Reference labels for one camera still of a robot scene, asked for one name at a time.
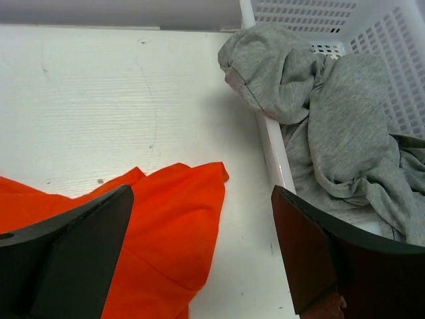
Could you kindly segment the orange t-shirt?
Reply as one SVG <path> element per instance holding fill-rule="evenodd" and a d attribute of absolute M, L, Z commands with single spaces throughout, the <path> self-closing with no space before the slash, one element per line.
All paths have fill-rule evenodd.
<path fill-rule="evenodd" d="M 214 255 L 228 174 L 220 162 L 176 163 L 150 175 L 133 168 L 69 198 L 1 179 L 1 231 L 78 207 L 126 184 L 133 209 L 102 316 L 188 318 Z"/>

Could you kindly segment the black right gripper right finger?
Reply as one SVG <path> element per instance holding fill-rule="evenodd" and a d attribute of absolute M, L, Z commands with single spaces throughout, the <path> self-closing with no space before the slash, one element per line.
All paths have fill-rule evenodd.
<path fill-rule="evenodd" d="M 275 186 L 272 209 L 301 318 L 423 318 L 424 248 L 350 225 Z"/>

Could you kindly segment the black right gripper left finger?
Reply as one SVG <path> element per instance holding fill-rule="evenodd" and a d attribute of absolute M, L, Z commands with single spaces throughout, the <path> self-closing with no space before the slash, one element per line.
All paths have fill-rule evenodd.
<path fill-rule="evenodd" d="M 121 185 L 1 235 L 2 318 L 100 318 L 133 207 Z"/>

